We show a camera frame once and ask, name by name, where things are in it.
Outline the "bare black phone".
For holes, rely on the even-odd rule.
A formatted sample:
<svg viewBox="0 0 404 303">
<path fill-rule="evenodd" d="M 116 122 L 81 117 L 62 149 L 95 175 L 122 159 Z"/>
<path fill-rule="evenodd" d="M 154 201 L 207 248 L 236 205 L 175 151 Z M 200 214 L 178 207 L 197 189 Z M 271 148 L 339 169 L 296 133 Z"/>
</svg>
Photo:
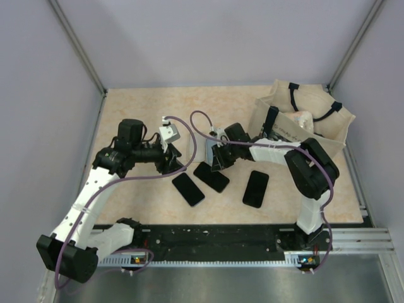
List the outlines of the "bare black phone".
<svg viewBox="0 0 404 303">
<path fill-rule="evenodd" d="M 218 193 L 222 193 L 230 183 L 230 179 L 220 172 L 212 172 L 211 167 L 201 162 L 195 168 L 193 175 Z"/>
<path fill-rule="evenodd" d="M 175 177 L 172 184 L 190 207 L 198 205 L 205 199 L 204 193 L 186 173 Z"/>
</svg>

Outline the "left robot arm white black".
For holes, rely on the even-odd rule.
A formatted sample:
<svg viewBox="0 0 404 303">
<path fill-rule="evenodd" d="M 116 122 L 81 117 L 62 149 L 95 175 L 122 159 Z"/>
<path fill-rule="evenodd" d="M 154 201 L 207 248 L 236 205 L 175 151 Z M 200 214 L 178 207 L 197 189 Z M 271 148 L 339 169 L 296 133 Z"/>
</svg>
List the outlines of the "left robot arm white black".
<svg viewBox="0 0 404 303">
<path fill-rule="evenodd" d="M 59 277 L 86 283 L 98 263 L 122 247 L 137 250 L 143 235 L 138 222 L 119 219 L 101 234 L 93 227 L 118 183 L 137 163 L 154 163 L 161 175 L 172 175 L 182 168 L 181 153 L 173 145 L 181 136 L 177 127 L 164 119 L 158 133 L 146 139 L 147 128 L 137 119 L 122 120 L 117 135 L 95 156 L 88 179 L 61 223 L 51 235 L 41 235 L 36 247 L 45 267 Z"/>
</svg>

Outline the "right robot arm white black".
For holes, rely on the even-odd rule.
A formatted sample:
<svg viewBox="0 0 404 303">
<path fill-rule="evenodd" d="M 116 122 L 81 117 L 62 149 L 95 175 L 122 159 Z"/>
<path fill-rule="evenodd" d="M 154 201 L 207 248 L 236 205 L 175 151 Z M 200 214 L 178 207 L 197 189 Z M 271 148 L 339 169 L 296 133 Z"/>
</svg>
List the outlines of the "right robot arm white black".
<svg viewBox="0 0 404 303">
<path fill-rule="evenodd" d="M 300 192 L 301 207 L 296 225 L 296 245 L 308 250 L 318 241 L 316 232 L 326 223 L 324 209 L 331 203 L 334 185 L 340 172 L 334 161 L 314 138 L 302 142 L 273 141 L 257 136 L 250 138 L 239 123 L 226 129 L 211 128 L 214 171 L 227 169 L 236 160 L 270 162 L 289 169 Z"/>
</svg>

